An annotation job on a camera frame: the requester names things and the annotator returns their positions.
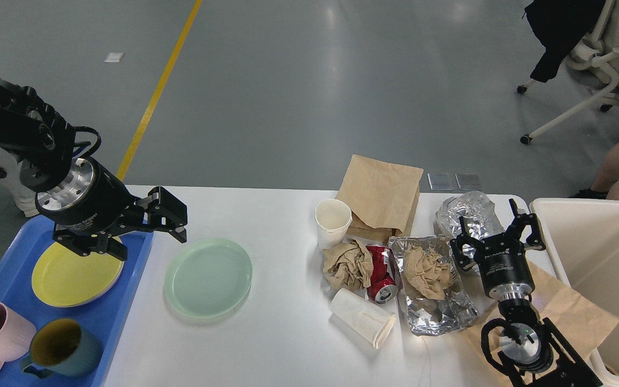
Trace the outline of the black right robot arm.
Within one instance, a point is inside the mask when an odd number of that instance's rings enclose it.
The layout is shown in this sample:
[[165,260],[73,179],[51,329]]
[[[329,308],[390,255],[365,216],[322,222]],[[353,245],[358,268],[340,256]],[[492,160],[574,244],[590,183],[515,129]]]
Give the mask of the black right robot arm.
[[486,361],[513,386],[602,386],[595,372],[548,318],[541,318],[531,303],[535,282],[526,250],[544,250],[536,214],[519,213],[509,201],[513,222],[504,232],[477,239],[459,217],[461,233],[450,240],[455,260],[464,270],[477,266],[484,294],[497,302],[500,318],[481,329],[481,350]]

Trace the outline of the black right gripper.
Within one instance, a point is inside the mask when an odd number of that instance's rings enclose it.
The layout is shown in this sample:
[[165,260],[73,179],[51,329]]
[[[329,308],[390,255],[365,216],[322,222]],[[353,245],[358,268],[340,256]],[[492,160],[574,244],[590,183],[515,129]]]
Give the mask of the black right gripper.
[[[485,247],[483,240],[473,238],[467,231],[464,218],[459,217],[461,233],[450,240],[450,248],[461,270],[477,267],[480,271],[484,293],[491,299],[518,299],[530,296],[535,291],[525,250],[543,252],[546,249],[538,216],[535,213],[520,213],[514,199],[509,199],[513,222],[503,233],[503,240],[519,247],[502,246],[493,249]],[[530,234],[521,240],[526,226]],[[469,257],[464,246],[477,249]]]

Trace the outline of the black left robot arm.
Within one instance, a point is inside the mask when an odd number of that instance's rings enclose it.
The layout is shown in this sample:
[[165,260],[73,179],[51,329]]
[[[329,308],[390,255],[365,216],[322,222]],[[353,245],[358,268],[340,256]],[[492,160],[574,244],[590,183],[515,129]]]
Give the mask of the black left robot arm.
[[69,124],[34,88],[0,77],[0,147],[22,157],[19,181],[54,222],[56,242],[79,256],[108,253],[120,261],[127,247],[117,237],[131,231],[186,242],[186,205],[164,187],[133,196],[93,158],[100,145],[96,130]]

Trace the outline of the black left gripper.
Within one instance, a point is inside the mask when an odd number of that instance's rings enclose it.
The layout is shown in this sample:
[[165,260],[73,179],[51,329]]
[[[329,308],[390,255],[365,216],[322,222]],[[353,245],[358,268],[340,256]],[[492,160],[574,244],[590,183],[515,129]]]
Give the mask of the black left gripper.
[[[127,247],[100,232],[110,228],[136,200],[98,161],[92,157],[77,157],[58,186],[36,195],[36,206],[41,215],[64,226],[54,229],[53,239],[71,252],[78,256],[108,253],[125,261]],[[167,232],[178,242],[187,241],[187,206],[166,188],[152,188],[147,197],[136,201],[136,205],[143,211],[138,230]]]

